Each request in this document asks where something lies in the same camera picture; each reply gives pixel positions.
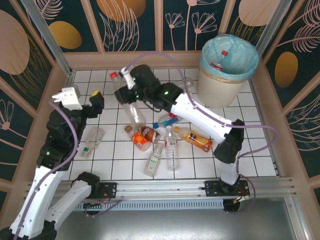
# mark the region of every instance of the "blue plastic bag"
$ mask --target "blue plastic bag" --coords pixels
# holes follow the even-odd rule
[[[220,64],[223,70],[212,66]],[[258,66],[259,56],[250,42],[230,34],[221,34],[208,40],[200,58],[200,68],[207,75],[217,76],[229,81],[245,80],[251,77]]]

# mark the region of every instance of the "orange label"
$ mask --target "orange label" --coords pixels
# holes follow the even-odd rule
[[[193,131],[189,132],[188,136],[186,137],[186,141],[197,146],[206,153],[209,152],[213,143],[210,139],[206,139],[203,136],[197,135]]]
[[[141,147],[143,145],[145,145],[148,140],[140,133],[140,132],[136,132],[133,136],[132,136],[132,142],[139,148],[141,149]]]

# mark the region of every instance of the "plastic bag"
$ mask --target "plastic bag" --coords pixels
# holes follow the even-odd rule
[[[228,55],[223,58],[222,51]],[[223,70],[212,66],[218,63]],[[250,42],[230,34],[221,34],[208,40],[203,48],[200,66],[208,75],[226,80],[238,81],[251,77],[259,63],[259,56],[255,46]]]

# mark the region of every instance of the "white tiled floor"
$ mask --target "white tiled floor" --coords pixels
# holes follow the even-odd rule
[[[74,84],[78,85],[81,93],[82,104],[90,104],[90,94],[95,90],[104,93],[104,110],[98,118],[88,119],[86,129],[83,132],[79,152],[83,150],[87,135],[93,126],[103,128],[106,132],[102,143],[93,152],[90,159],[83,159],[80,153],[76,155],[73,163],[64,180],[73,180],[83,171],[92,172],[101,180],[152,180],[152,177],[144,175],[143,171],[147,158],[153,150],[150,147],[147,151],[140,151],[130,141],[125,126],[130,123],[125,111],[119,106],[113,94],[113,83],[109,74],[116,70],[93,70],[77,71]],[[176,69],[155,69],[154,75],[161,83],[173,81],[178,86],[182,85],[180,76]],[[199,102],[197,96],[197,85],[199,69],[184,69],[185,77],[194,80],[192,97]],[[152,127],[165,111],[153,112],[142,102],[138,103],[141,111],[146,117],[147,125]],[[256,109],[253,94],[249,83],[246,83],[237,98],[228,107],[221,109],[208,108],[214,113],[230,119],[244,120],[246,125],[260,125],[260,118]],[[209,138],[210,136],[194,124],[182,120],[175,124],[177,127],[187,127]],[[158,128],[163,143],[165,129]],[[244,141],[241,152],[248,152],[266,145],[264,131],[261,128],[247,128],[244,132]],[[215,178],[221,176],[221,162],[213,158],[213,151],[217,143],[213,141],[212,151],[204,152],[196,146],[178,140],[178,152],[180,156],[180,169],[168,171],[165,160],[165,151],[162,151],[162,160],[154,179],[194,179],[194,178]],[[240,159],[240,172],[249,177],[276,176],[274,163],[268,149],[247,155]]]

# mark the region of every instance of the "trash can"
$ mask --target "trash can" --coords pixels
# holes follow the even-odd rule
[[[198,97],[211,108],[229,106],[259,63],[256,48],[230,34],[208,40],[201,52]]]

